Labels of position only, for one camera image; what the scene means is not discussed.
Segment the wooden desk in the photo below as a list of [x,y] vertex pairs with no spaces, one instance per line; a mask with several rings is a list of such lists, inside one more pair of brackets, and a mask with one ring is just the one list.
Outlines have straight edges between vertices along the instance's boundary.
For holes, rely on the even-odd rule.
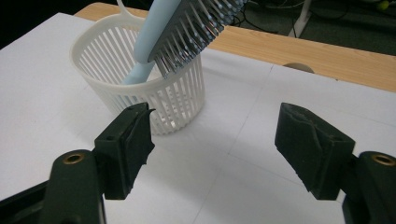
[[[129,10],[136,16],[147,15],[147,11]],[[97,21],[115,13],[119,13],[117,6],[93,3],[75,16]],[[303,63],[318,75],[396,92],[395,56],[232,26],[226,27],[209,47],[279,65]]]

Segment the cable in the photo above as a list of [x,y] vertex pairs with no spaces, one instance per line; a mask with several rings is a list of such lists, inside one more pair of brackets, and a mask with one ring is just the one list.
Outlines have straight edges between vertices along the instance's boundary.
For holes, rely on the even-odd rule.
[[298,37],[297,37],[297,34],[296,34],[296,29],[294,28],[294,19],[293,19],[293,18],[291,18],[291,29],[292,29],[293,32],[294,32],[294,37],[295,37],[295,38],[298,38]]
[[293,8],[293,7],[298,7],[298,6],[300,6],[300,5],[302,5],[304,3],[304,1],[303,2],[301,2],[301,3],[297,3],[296,5],[293,5],[293,6],[287,6],[287,7],[282,7],[282,5],[280,5],[279,7],[270,7],[270,6],[265,6],[266,8],[271,8],[271,9],[286,9],[286,8]]
[[278,31],[270,31],[270,30],[263,29],[263,28],[261,28],[261,27],[255,25],[255,24],[253,24],[251,21],[249,21],[247,15],[246,15],[247,5],[248,5],[248,4],[244,5],[244,7],[243,7],[243,9],[242,9],[242,11],[241,11],[241,12],[242,12],[242,15],[244,16],[243,21],[245,21],[247,24],[253,26],[253,27],[256,28],[256,29],[259,29],[259,30],[261,30],[261,31],[264,31],[265,33],[270,33],[270,34],[277,34],[277,33],[278,33]]
[[[319,1],[316,1],[316,2],[326,2],[326,1],[334,2],[334,0],[319,0]],[[315,12],[312,9],[309,9],[309,11],[311,12],[312,15],[314,15],[314,16],[320,18],[320,19],[323,19],[323,20],[331,20],[331,21],[341,20],[342,18],[345,17],[345,15],[349,12],[349,9],[350,9],[350,5],[349,5],[348,1],[343,2],[343,4],[345,5],[345,10],[344,10],[343,14],[341,14],[340,16],[337,16],[337,17],[322,16],[322,15],[319,15],[317,12]]]

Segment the basket slot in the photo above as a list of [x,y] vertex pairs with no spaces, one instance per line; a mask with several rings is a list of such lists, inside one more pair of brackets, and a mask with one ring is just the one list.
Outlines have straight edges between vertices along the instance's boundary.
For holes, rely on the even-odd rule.
[[169,119],[167,113],[166,113],[166,105],[163,104],[162,100],[160,99],[160,96],[158,93],[161,93],[162,91],[158,91],[157,94],[154,94],[154,108],[159,108],[158,114],[160,115],[161,121],[164,123],[164,127],[166,126],[172,126],[172,120]]
[[171,104],[170,104],[171,111],[170,112],[173,115],[177,115],[178,126],[179,127],[183,127],[186,123],[184,122],[185,118],[184,118],[184,115],[183,115],[183,111],[180,109],[180,104],[178,103],[178,100],[177,100],[177,98],[178,98],[177,94],[179,92],[176,92],[175,84],[170,85],[169,86],[169,90],[170,90],[170,92],[168,92],[168,97],[167,98],[171,100]]
[[191,112],[195,113],[196,109],[197,109],[197,104],[198,102],[196,102],[196,92],[195,92],[195,88],[193,87],[193,82],[192,82],[192,76],[193,74],[191,73],[191,70],[189,69],[188,71],[186,71],[187,75],[186,75],[186,79],[185,81],[187,81],[187,83],[185,83],[185,85],[187,85],[190,89],[190,95],[189,95],[189,104],[191,106]]
[[86,71],[87,74],[89,74],[91,77],[94,77],[95,79],[102,80],[95,73],[94,68],[92,67],[92,62],[90,62],[90,59],[86,55],[86,53],[81,55],[80,62],[81,62],[81,66],[84,68],[84,71]]
[[104,55],[104,53],[101,51],[97,39],[91,42],[91,47],[92,47],[92,54],[96,59],[96,62],[99,64],[102,72],[105,74],[105,80],[108,80],[108,82],[112,84],[119,83],[117,78],[111,76],[111,74],[114,73],[114,70],[112,70],[111,67],[108,66],[108,60],[106,59],[106,55]]
[[112,43],[108,39],[106,33],[102,33],[102,35],[99,35],[98,37],[104,55],[106,55],[108,59],[108,64],[110,64],[114,68],[115,73],[111,74],[111,76],[114,76],[117,80],[121,81],[123,79],[122,74],[125,74],[126,72],[122,71],[121,65],[119,64],[120,61],[118,60],[117,52],[114,50]]
[[95,49],[96,54],[98,55],[98,57],[101,59],[101,62],[105,68],[107,77],[109,77],[112,82],[109,83],[114,83],[114,84],[118,84],[120,83],[120,76],[117,76],[117,68],[116,66],[114,66],[112,59],[108,56],[107,51],[106,51],[106,47],[103,43],[103,41],[101,40],[101,36],[98,36],[97,38],[95,38],[91,44],[93,46],[93,48]]
[[119,27],[118,29],[119,29],[119,32],[120,32],[120,37],[121,37],[123,49],[124,49],[125,54],[126,54],[126,59],[128,60],[129,65],[130,65],[129,70],[131,70],[132,66],[134,66],[134,55],[133,55],[134,42],[131,41],[131,37],[134,36],[134,33],[131,32],[131,30],[128,30],[127,28],[125,28],[125,27]]
[[[143,95],[140,97],[141,102],[147,101],[149,105],[153,106],[156,105],[151,99],[155,99],[152,95]],[[151,117],[151,128],[154,133],[167,133],[165,128],[163,127],[163,120],[161,119],[161,115],[158,110],[153,111],[150,114]]]
[[175,84],[177,85],[177,90],[179,93],[179,97],[178,97],[180,99],[179,105],[183,109],[183,114],[184,114],[185,119],[189,120],[191,118],[191,114],[189,113],[188,106],[186,105],[186,103],[187,103],[186,102],[186,95],[187,95],[186,89],[182,88],[183,86],[180,83],[180,79]]
[[114,50],[117,52],[118,60],[121,67],[124,69],[124,74],[128,74],[131,71],[132,64],[130,63],[131,58],[129,58],[125,52],[127,48],[124,47],[123,38],[120,34],[119,27],[114,27],[109,30],[110,35],[113,40]]
[[87,56],[87,59],[89,59],[90,63],[92,64],[93,72],[96,74],[97,77],[100,78],[100,80],[104,80],[108,83],[117,83],[117,80],[109,76],[108,73],[106,72],[106,69],[103,66],[103,63],[101,62],[101,58],[98,57],[98,54],[96,53],[94,45],[88,46],[85,50],[85,55]]

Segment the white paper sheet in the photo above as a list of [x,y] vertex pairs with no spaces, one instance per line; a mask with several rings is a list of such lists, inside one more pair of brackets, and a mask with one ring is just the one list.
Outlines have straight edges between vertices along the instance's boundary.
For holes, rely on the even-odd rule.
[[[113,116],[69,50],[92,21],[57,14],[0,50],[0,200],[43,182],[63,153],[92,149]],[[356,142],[355,155],[396,155],[396,94],[212,49],[202,53],[205,105],[156,144],[108,223],[343,223],[274,145],[281,102],[306,107]]]

